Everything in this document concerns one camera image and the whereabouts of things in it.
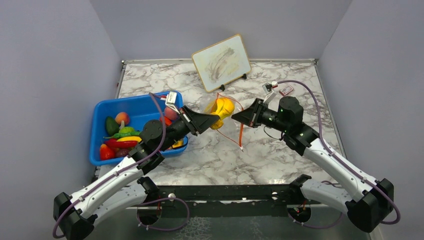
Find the yellow banana bunch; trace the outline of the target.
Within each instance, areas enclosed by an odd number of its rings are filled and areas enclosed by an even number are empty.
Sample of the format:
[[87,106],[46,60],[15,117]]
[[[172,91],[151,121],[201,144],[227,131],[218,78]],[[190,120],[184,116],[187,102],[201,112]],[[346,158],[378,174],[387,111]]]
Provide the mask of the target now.
[[218,130],[224,125],[224,119],[230,117],[235,110],[233,101],[226,97],[218,97],[204,108],[204,113],[219,116],[219,120],[211,125],[212,130]]

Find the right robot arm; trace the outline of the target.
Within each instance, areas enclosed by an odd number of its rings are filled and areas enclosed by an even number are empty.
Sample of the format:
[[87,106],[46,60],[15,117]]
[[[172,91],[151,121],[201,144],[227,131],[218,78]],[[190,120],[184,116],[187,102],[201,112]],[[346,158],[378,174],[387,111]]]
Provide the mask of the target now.
[[297,98],[285,96],[279,100],[277,110],[256,98],[232,119],[252,128],[264,125],[280,131],[291,150],[320,166],[341,185],[336,189],[307,177],[288,190],[292,202],[318,201],[346,214],[361,231],[372,232],[394,209],[394,185],[386,178],[378,180],[365,173],[329,147],[316,130],[303,122],[303,115]]

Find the clear zip top bag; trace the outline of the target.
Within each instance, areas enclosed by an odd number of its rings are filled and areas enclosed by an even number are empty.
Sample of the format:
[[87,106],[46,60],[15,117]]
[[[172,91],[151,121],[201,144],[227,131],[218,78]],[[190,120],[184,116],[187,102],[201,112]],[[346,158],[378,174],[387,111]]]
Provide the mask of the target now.
[[[207,106],[207,104],[210,103],[211,101],[217,99],[217,98],[220,98],[220,97],[229,98],[230,100],[233,101],[233,103],[235,105],[235,109],[233,111],[233,114],[236,114],[236,113],[238,113],[238,112],[240,112],[244,109],[242,107],[242,105],[240,104],[240,102],[238,102],[235,98],[230,97],[230,96],[226,96],[226,95],[223,95],[223,94],[217,92],[217,93],[214,93],[214,94],[207,94],[200,99],[200,102],[199,102],[200,112],[204,113],[204,109]],[[244,150],[244,147],[243,147],[244,125],[242,123],[239,123],[239,122],[231,119],[231,116],[229,116],[229,117],[227,117],[223,120],[224,124],[221,128],[216,129],[216,130],[211,129],[211,128],[210,129],[215,131],[216,133],[218,133],[220,136],[222,136],[224,139],[226,139],[230,143],[235,144],[238,149],[243,151]]]

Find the green chili pepper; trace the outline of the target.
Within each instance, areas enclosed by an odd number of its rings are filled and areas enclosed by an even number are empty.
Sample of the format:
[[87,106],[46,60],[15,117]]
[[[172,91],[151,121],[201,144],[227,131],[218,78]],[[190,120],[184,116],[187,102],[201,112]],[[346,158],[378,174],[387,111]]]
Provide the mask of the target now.
[[140,135],[140,131],[136,131],[131,126],[126,126],[120,129],[117,133],[113,134],[112,136],[104,137],[104,139],[120,139],[125,137],[137,137]]

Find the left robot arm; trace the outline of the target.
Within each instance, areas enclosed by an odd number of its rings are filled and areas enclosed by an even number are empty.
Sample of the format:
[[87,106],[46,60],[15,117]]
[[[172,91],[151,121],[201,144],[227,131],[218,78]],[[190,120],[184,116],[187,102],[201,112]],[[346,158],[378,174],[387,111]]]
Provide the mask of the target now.
[[117,194],[123,187],[133,181],[141,187],[133,193],[126,193],[122,200],[114,202],[117,209],[123,204],[133,205],[140,200],[144,205],[152,205],[159,197],[159,188],[146,176],[163,160],[161,152],[170,148],[176,141],[183,139],[189,133],[202,134],[215,122],[220,120],[216,114],[205,114],[183,106],[179,118],[171,125],[153,119],[144,124],[139,142],[128,155],[112,170],[100,177],[89,186],[68,195],[58,194],[53,201],[53,237],[60,238],[57,230],[62,231],[61,237],[68,240],[83,240],[94,229],[106,212],[111,212],[111,206],[103,204]]

